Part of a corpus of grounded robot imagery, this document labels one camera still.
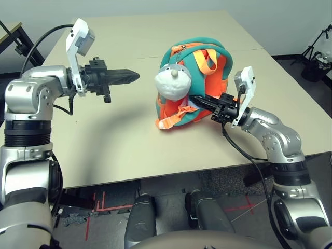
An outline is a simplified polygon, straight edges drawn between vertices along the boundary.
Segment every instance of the beige tabletop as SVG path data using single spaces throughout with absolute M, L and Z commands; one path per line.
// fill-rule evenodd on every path
M 21 22 L 11 22 L 11 23 L 4 23 L 6 28 L 10 30 L 10 32 L 15 32 L 20 26 L 22 26 Z M 0 26 L 0 43 L 2 43 L 6 38 L 8 37 L 8 34 L 6 31 Z
M 198 29 L 196 18 L 209 23 L 210 28 Z M 183 32 L 174 31 L 180 19 L 185 20 L 185 25 L 180 22 Z M 96 41 L 85 57 L 78 56 L 79 63 L 87 64 L 99 56 L 109 69 L 128 68 L 141 77 L 129 85 L 112 86 L 110 104 L 105 104 L 102 96 L 89 93 L 85 98 L 75 97 L 73 116 L 54 110 L 52 141 L 65 188 L 248 163 L 222 137 L 220 125 L 209 118 L 169 131 L 155 127 L 157 91 L 153 78 L 161 58 L 174 43 L 195 36 L 218 39 L 233 56 L 228 93 L 236 94 L 234 74 L 251 65 L 257 90 L 250 106 L 272 112 L 294 128 L 302 138 L 305 155 L 332 150 L 330 117 L 224 11 L 85 20 L 94 29 Z M 68 66 L 66 34 L 45 65 Z M 67 102 L 67 98 L 60 98 L 56 104 L 67 107 Z M 249 154 L 265 156 L 254 137 L 240 128 L 227 128 Z

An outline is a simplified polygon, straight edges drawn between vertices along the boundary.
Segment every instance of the stuffed animal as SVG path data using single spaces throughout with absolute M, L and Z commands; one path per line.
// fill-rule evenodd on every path
M 191 87 L 191 75 L 185 66 L 166 64 L 156 75 L 155 84 L 161 96 L 177 101 L 188 94 Z

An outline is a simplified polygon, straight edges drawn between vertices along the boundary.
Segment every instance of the cable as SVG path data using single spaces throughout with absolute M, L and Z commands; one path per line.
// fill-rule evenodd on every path
M 73 103 L 74 103 L 74 97 L 76 95 L 76 87 L 74 85 L 72 85 L 71 88 L 71 92 L 69 94 L 69 110 L 63 108 L 62 106 L 58 106 L 58 105 L 53 105 L 53 107 L 67 113 L 68 115 L 72 116 L 74 113 L 74 107 L 73 107 Z
M 241 99 L 241 95 L 242 95 L 242 91 L 239 91 L 238 98 L 237 98 L 237 115 L 236 115 L 236 118 L 238 118 L 239 112 L 240 112 L 240 99 Z
M 52 154 L 52 160 L 58 163 L 59 173 L 60 173 L 60 192 L 59 192 L 59 194 L 57 196 L 57 199 L 54 202 L 54 205 L 53 205 L 52 210 L 51 210 L 51 214 L 52 214 L 52 216 L 54 216 L 56 214 L 56 211 L 58 209 L 58 206 L 59 206 L 59 203 L 60 203 L 60 199 L 61 199 L 61 196 L 62 196 L 63 178 L 62 178 L 62 171 L 61 171 L 60 164 L 59 164 L 58 159 L 57 159 L 57 157 L 55 156 L 54 153 Z
M 64 29 L 64 28 L 67 28 L 67 27 L 73 27 L 72 24 L 66 24 L 66 25 L 61 25 L 61 26 L 57 26 L 57 27 L 54 27 L 52 29 L 50 29 L 49 31 L 47 31 L 44 35 L 42 35 L 39 40 L 33 45 L 33 47 L 30 49 L 29 53 L 27 54 L 26 58 L 25 58 L 25 61 L 23 63 L 23 66 L 22 66 L 22 69 L 21 69 L 21 73 L 20 73 L 20 78 L 22 78 L 22 75 L 25 71 L 25 68 L 26 68 L 26 65 L 27 65 L 27 62 L 30 60 L 30 57 L 32 56 L 32 54 L 34 53 L 34 51 L 36 50 L 36 48 L 38 47 L 38 45 L 47 37 L 49 36 L 51 33 L 53 33 L 54 31 L 56 30 L 60 30 L 60 29 Z
M 264 194 L 265 194 L 265 198 L 266 198 L 266 203 L 267 203 L 267 206 L 268 206 L 268 214 L 269 214 L 269 219 L 270 219 L 270 224 L 271 224 L 271 227 L 272 227 L 272 230 L 276 236 L 276 238 L 278 239 L 279 243 L 282 245 L 282 247 L 284 249 L 291 249 L 291 247 L 289 246 L 289 244 L 287 243 L 287 241 L 285 240 L 285 238 L 280 234 L 276 224 L 275 224 L 275 221 L 274 221 L 274 218 L 273 218 L 273 214 L 272 214 L 272 207 L 271 207 L 271 203 L 272 203 L 272 198 L 273 198 L 273 193 L 274 193 L 274 190 L 272 190 L 270 196 L 268 195 L 268 191 L 267 191 L 267 187 L 266 187 L 266 183 L 265 183 L 265 180 L 264 180 L 264 177 L 261 173 L 261 170 L 260 168 L 258 167 L 258 165 L 255 163 L 255 161 L 253 160 L 253 158 L 247 154 L 246 152 L 244 152 L 231 138 L 230 136 L 228 135 L 226 129 L 225 129 L 225 124 L 226 122 L 223 122 L 222 123 L 222 129 L 223 129 L 223 136 L 226 138 L 226 140 L 238 151 L 241 153 L 241 155 L 243 155 L 245 158 L 247 158 L 255 167 L 256 169 L 258 170 L 258 173 L 259 173 L 259 176 L 261 178 L 261 183 L 263 185 L 263 189 L 264 189 Z
M 243 149 L 241 149 L 234 141 L 233 139 L 228 135 L 226 129 L 225 129 L 225 124 L 226 123 L 222 123 L 222 128 L 223 128 L 223 136 L 227 139 L 227 141 L 238 151 L 240 152 L 244 157 L 248 158 L 248 159 L 252 159 L 252 160 L 257 160 L 257 161 L 265 161 L 268 162 L 268 159 L 265 158 L 257 158 L 257 157 L 253 157 L 251 155 L 249 155 L 248 153 L 246 153 Z
M 240 112 L 240 99 L 241 99 L 241 95 L 243 95 L 244 93 L 245 93 L 245 86 L 241 85 L 239 93 L 238 93 L 238 98 L 237 98 L 237 115 L 236 115 L 237 118 L 238 118 L 239 112 Z

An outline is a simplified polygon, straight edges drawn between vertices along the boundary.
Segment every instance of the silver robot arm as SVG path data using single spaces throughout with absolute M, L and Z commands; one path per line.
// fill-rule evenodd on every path
M 261 142 L 272 167 L 274 191 L 280 197 L 274 203 L 274 211 L 281 234 L 304 248 L 328 248 L 332 245 L 332 227 L 316 184 L 309 177 L 299 134 L 282 124 L 276 115 L 247 107 L 256 89 L 251 67 L 237 72 L 234 80 L 238 92 L 245 95 L 240 106 L 234 96 L 226 93 L 220 99 L 208 95 L 190 99 L 211 111 L 212 120 L 230 122 L 233 128 L 240 126 Z
M 131 70 L 107 70 L 94 58 L 77 65 L 76 53 L 85 55 L 94 41 L 87 24 L 78 19 L 67 39 L 72 68 L 41 66 L 11 81 L 5 92 L 5 144 L 0 148 L 0 248 L 60 248 L 52 238 L 49 203 L 59 201 L 62 174 L 51 160 L 51 120 L 54 101 L 78 92 L 104 95 L 109 103 L 109 85 L 128 84 L 139 78 Z
M 331 246 L 332 227 L 316 183 L 309 177 L 299 134 L 277 116 L 254 107 L 241 129 L 261 142 L 271 164 L 273 188 L 280 197 L 274 211 L 282 235 L 304 248 Z

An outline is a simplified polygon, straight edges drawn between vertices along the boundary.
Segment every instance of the tripod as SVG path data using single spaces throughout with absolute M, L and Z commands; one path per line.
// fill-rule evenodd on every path
M 312 45 L 309 45 L 308 48 L 302 53 L 300 54 L 292 63 L 291 65 L 293 65 L 294 63 L 296 62 L 302 62 L 302 61 L 306 61 L 307 58 L 306 58 L 306 55 L 310 52 L 310 55 L 309 55 L 309 58 L 308 60 L 311 60 L 311 57 L 312 57 L 312 52 L 313 52 L 313 49 L 314 49 L 314 45 L 315 43 L 318 41 L 318 39 L 322 36 L 322 34 L 325 33 L 326 35 L 326 39 L 328 39 L 328 34 L 327 32 L 329 32 L 330 30 L 332 30 L 332 24 L 330 24 L 326 29 L 322 30 L 320 35 L 316 38 L 316 40 L 313 42 Z

